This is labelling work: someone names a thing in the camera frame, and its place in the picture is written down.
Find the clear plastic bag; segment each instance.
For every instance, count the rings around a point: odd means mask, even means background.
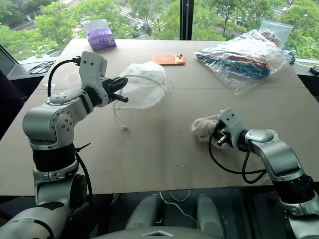
[[[195,55],[236,95],[256,86],[291,59],[257,30],[202,49]]]
[[[294,26],[275,21],[263,21],[259,32],[268,40],[274,42],[280,49],[283,48]]]

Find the purple box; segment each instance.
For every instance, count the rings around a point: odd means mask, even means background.
[[[83,26],[93,50],[116,46],[112,31],[105,19],[94,20]]]

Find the crosswalk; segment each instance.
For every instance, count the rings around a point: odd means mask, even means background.
[[[129,8],[128,6],[121,6],[121,5],[114,4],[114,7],[115,7],[115,11],[117,11],[120,15],[131,20],[133,22],[133,24],[136,25],[137,29],[140,29],[144,25],[146,25],[146,22],[143,21],[142,19],[140,19],[140,16],[138,14],[135,14],[134,16],[132,16],[132,9]],[[152,20],[150,20],[148,22],[148,26],[153,28],[154,22]],[[161,29],[163,29],[164,26],[165,26],[164,22],[159,23],[159,27]]]

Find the white cable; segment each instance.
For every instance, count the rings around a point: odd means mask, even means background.
[[[165,204],[171,204],[171,205],[176,206],[184,216],[186,216],[186,217],[188,217],[188,218],[191,218],[191,219],[195,222],[197,229],[199,229],[199,225],[198,225],[197,221],[196,221],[191,215],[186,214],[186,213],[182,210],[182,208],[179,207],[179,205],[177,205],[176,203],[169,203],[169,202],[167,202],[167,201],[163,198],[163,196],[162,196],[162,194],[161,194],[161,191],[159,192],[159,196],[160,196],[160,198],[165,202]]]
[[[171,191],[169,192],[169,194],[175,201],[182,203],[182,202],[185,202],[189,198],[190,190],[188,191],[188,195],[184,199],[177,199],[176,197],[173,196],[173,193],[171,193]]]

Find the table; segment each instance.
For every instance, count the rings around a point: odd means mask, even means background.
[[[244,96],[235,96],[203,67],[193,51],[217,44],[213,41],[117,40],[117,48],[98,51],[108,59],[108,77],[119,75],[129,63],[143,63],[154,54],[185,55],[185,66],[165,67],[175,95],[165,96],[147,110],[122,110],[119,116],[129,130],[113,119],[112,106],[96,108],[75,127],[77,147],[93,185],[93,193],[123,193],[173,189],[247,186],[240,175],[220,169],[210,159],[207,143],[190,131],[201,117],[231,107],[247,128],[269,128],[279,133],[296,152],[304,170],[319,181],[317,160],[319,104],[290,66],[268,77]],[[60,59],[92,51],[86,39],[71,40]],[[78,67],[65,64],[56,71],[55,92],[79,86]],[[22,131],[22,119],[46,99],[42,80],[0,142],[0,195],[34,195],[32,151]],[[226,167],[240,170],[244,154],[234,149],[213,150]],[[252,155],[248,170],[262,167]],[[269,184],[265,176],[256,185]]]

